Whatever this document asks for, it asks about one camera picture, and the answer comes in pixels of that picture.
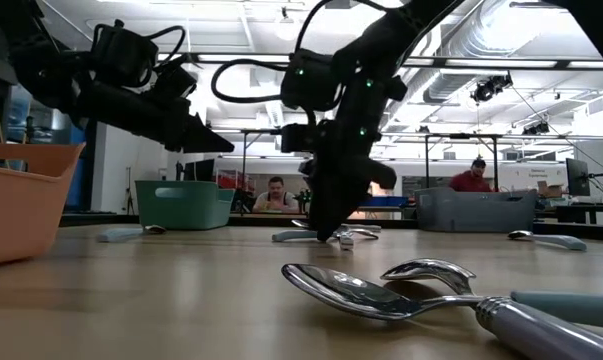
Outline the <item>person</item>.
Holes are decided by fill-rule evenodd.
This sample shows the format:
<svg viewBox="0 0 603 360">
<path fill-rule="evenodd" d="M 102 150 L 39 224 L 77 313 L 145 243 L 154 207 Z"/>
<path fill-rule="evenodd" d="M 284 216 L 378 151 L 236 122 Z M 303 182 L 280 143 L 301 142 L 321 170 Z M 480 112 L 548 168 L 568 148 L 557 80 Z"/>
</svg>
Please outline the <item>person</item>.
<svg viewBox="0 0 603 360">
<path fill-rule="evenodd" d="M 299 204 L 294 194 L 285 190 L 283 179 L 275 176 L 269 179 L 267 191 L 256 198 L 252 211 L 298 213 Z"/>
<path fill-rule="evenodd" d="M 492 192 L 492 188 L 484 178 L 486 162 L 482 158 L 475 159 L 470 169 L 455 175 L 449 187 L 457 192 Z"/>
</svg>

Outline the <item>spoon with lavender handle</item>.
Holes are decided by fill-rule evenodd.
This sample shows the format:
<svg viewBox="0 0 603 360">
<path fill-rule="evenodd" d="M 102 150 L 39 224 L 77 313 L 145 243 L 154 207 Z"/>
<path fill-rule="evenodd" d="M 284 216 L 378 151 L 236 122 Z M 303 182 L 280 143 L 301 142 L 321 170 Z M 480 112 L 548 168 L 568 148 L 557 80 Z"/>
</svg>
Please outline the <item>spoon with lavender handle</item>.
<svg viewBox="0 0 603 360">
<path fill-rule="evenodd" d="M 365 318 L 402 321 L 444 307 L 470 307 L 485 329 L 497 307 L 518 306 L 531 317 L 545 316 L 603 328 L 603 295 L 513 291 L 508 297 L 446 295 L 411 299 L 347 273 L 312 264 L 290 263 L 281 273 L 292 285 L 340 311 Z"/>
</svg>

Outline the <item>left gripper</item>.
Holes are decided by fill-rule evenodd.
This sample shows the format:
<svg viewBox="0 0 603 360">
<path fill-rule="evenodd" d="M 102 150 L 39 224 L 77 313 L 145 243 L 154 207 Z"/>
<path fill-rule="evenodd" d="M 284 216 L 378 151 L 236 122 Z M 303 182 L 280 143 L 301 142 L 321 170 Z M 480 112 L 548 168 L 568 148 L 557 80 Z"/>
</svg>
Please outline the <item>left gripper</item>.
<svg viewBox="0 0 603 360">
<path fill-rule="evenodd" d="M 80 83 L 78 113 L 184 153 L 232 152 L 234 145 L 189 113 L 197 79 L 180 67 L 145 70 L 140 92 L 97 76 Z"/>
</svg>

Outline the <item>large black spotlight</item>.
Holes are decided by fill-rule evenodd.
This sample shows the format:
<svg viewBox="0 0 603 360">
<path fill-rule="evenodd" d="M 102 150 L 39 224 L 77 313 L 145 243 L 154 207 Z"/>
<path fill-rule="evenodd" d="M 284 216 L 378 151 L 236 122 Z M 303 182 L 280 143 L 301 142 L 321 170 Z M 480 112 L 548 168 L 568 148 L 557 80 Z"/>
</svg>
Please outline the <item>large black spotlight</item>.
<svg viewBox="0 0 603 360">
<path fill-rule="evenodd" d="M 476 85 L 476 88 L 470 93 L 470 98 L 476 104 L 488 102 L 512 85 L 513 81 L 510 74 L 490 76 Z"/>
</svg>

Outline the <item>black metal rack frame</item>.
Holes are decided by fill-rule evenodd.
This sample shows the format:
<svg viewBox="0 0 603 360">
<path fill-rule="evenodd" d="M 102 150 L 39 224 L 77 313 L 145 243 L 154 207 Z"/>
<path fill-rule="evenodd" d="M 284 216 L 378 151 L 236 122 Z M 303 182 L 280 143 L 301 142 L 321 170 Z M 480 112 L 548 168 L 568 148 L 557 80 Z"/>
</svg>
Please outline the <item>black metal rack frame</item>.
<svg viewBox="0 0 603 360">
<path fill-rule="evenodd" d="M 247 149 L 249 146 L 260 138 L 262 135 L 281 135 L 280 129 L 241 129 L 239 130 L 243 135 L 243 144 L 242 144 L 242 168 L 241 168 L 241 191 L 245 194 L 247 192 L 247 181 L 246 181 L 246 162 L 247 162 Z M 256 137 L 252 142 L 248 142 L 248 136 L 251 134 L 255 134 Z"/>
<path fill-rule="evenodd" d="M 493 181 L 494 185 L 498 189 L 499 187 L 499 170 L 498 170 L 498 140 L 503 137 L 503 135 L 499 134 L 471 134 L 471 133 L 425 133 L 424 135 L 424 145 L 425 145 L 425 186 L 426 188 L 430 187 L 430 147 L 434 147 L 434 143 L 430 144 L 431 138 L 441 139 L 452 139 L 452 140 L 470 140 L 470 139 L 490 139 L 492 141 L 492 145 L 486 145 L 488 149 L 490 149 L 493 153 Z"/>
</svg>

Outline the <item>grey plastic bin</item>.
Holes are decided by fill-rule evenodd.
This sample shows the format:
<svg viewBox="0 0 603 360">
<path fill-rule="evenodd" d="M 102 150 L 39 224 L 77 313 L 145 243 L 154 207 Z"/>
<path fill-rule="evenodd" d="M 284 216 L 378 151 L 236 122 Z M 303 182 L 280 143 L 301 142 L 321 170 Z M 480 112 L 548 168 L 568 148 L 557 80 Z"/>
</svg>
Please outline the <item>grey plastic bin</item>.
<svg viewBox="0 0 603 360">
<path fill-rule="evenodd" d="M 449 187 L 415 192 L 421 230 L 449 233 L 509 233 L 532 230 L 537 191 L 457 192 Z"/>
</svg>

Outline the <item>blue storage crate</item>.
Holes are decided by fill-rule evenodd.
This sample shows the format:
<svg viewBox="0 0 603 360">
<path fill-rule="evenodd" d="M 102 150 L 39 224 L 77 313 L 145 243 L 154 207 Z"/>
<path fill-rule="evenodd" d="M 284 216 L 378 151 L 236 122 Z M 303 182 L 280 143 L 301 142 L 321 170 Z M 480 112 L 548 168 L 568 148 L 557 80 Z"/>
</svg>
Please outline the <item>blue storage crate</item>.
<svg viewBox="0 0 603 360">
<path fill-rule="evenodd" d="M 405 207 L 409 199 L 402 196 L 372 196 L 359 203 L 359 207 Z"/>
</svg>

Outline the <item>black background table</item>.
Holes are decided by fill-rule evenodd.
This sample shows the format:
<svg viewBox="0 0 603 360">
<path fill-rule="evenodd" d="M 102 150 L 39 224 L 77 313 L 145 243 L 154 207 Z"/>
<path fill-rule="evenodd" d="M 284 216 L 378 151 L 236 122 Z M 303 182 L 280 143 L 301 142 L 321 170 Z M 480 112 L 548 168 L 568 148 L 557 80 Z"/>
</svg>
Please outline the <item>black background table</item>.
<svg viewBox="0 0 603 360">
<path fill-rule="evenodd" d="M 598 225 L 598 213 L 603 213 L 603 204 L 573 204 L 555 208 L 560 223 Z"/>
</svg>

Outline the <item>teal plastic bin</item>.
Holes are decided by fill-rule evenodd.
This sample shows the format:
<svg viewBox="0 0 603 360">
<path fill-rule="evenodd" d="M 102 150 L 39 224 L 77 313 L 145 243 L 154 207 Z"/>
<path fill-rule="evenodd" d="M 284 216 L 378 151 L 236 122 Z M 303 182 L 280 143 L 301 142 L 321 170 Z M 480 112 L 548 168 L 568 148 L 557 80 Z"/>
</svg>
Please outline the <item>teal plastic bin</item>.
<svg viewBox="0 0 603 360">
<path fill-rule="evenodd" d="M 137 180 L 135 187 L 140 224 L 179 231 L 226 226 L 235 194 L 204 181 Z"/>
</svg>

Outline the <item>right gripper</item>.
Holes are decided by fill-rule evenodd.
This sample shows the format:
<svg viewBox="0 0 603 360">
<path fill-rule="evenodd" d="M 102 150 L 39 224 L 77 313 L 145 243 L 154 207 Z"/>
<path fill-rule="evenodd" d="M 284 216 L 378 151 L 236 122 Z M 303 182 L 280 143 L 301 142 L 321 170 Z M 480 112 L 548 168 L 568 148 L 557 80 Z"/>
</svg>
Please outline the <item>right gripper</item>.
<svg viewBox="0 0 603 360">
<path fill-rule="evenodd" d="M 321 120 L 308 126 L 305 141 L 312 158 L 300 165 L 309 178 L 309 220 L 319 241 L 326 241 L 366 198 L 369 182 L 384 189 L 396 184 L 396 172 L 370 158 L 380 133 L 366 125 Z"/>
</svg>

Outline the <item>round ceiling lamp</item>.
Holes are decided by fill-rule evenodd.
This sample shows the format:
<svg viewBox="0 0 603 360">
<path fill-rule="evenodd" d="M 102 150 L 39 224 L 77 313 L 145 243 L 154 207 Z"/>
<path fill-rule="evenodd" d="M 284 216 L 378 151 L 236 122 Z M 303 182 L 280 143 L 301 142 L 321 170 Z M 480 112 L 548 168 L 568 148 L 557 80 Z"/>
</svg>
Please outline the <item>round ceiling lamp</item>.
<svg viewBox="0 0 603 360">
<path fill-rule="evenodd" d="M 285 41 L 295 40 L 302 26 L 301 21 L 293 17 L 287 7 L 280 8 L 275 24 L 276 36 Z"/>
</svg>

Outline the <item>orange plastic bin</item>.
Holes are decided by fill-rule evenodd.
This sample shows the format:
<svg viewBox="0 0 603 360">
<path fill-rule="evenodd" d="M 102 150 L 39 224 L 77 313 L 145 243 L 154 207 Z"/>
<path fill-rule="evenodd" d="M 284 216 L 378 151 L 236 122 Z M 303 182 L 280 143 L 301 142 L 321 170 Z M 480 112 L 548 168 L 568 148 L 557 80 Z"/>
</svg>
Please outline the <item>orange plastic bin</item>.
<svg viewBox="0 0 603 360">
<path fill-rule="evenodd" d="M 0 167 L 0 263 L 50 249 L 84 147 L 0 143 L 0 160 L 27 163 L 25 171 Z"/>
</svg>

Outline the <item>cardboard box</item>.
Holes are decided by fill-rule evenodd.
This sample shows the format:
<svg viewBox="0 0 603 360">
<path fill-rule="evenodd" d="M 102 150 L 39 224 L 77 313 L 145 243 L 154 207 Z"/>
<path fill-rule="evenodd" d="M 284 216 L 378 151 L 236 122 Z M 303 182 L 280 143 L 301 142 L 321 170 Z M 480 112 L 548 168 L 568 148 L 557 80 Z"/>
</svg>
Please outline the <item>cardboard box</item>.
<svg viewBox="0 0 603 360">
<path fill-rule="evenodd" d="M 538 194 L 543 198 L 561 198 L 563 196 L 561 184 L 548 184 L 546 181 L 538 181 L 537 186 Z"/>
</svg>

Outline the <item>spoon with blue handle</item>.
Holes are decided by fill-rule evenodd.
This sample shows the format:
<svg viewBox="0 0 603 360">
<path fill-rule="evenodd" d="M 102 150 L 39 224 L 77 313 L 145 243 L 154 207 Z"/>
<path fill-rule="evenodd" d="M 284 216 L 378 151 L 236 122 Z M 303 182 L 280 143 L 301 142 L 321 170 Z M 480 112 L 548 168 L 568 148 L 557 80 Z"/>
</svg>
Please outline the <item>spoon with blue handle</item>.
<svg viewBox="0 0 603 360">
<path fill-rule="evenodd" d="M 351 231 L 354 234 L 360 234 L 369 238 L 377 239 L 378 233 L 372 233 L 365 230 L 355 230 Z M 283 242 L 286 240 L 292 239 L 316 239 L 317 232 L 313 230 L 300 229 L 300 230 L 286 230 L 279 233 L 276 233 L 272 236 L 273 242 Z"/>
<path fill-rule="evenodd" d="M 167 230 L 158 225 L 142 226 L 138 228 L 110 228 L 97 236 L 100 243 L 122 243 L 144 235 L 162 235 Z"/>
<path fill-rule="evenodd" d="M 510 240 L 527 240 L 558 245 L 573 251 L 587 250 L 587 244 L 585 242 L 569 235 L 535 234 L 527 230 L 515 230 L 510 232 L 507 237 Z"/>
</svg>

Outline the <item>black computer monitor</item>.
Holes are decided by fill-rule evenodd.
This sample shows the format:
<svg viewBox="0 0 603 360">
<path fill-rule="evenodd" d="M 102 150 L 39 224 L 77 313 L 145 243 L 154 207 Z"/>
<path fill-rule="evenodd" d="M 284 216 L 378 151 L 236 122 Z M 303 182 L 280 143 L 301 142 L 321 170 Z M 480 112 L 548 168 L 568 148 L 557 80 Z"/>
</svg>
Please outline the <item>black computer monitor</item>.
<svg viewBox="0 0 603 360">
<path fill-rule="evenodd" d="M 213 182 L 214 165 L 214 159 L 188 162 L 184 165 L 183 180 Z"/>
<path fill-rule="evenodd" d="M 589 196 L 590 182 L 587 163 L 577 159 L 566 160 L 567 188 L 570 196 Z"/>
</svg>

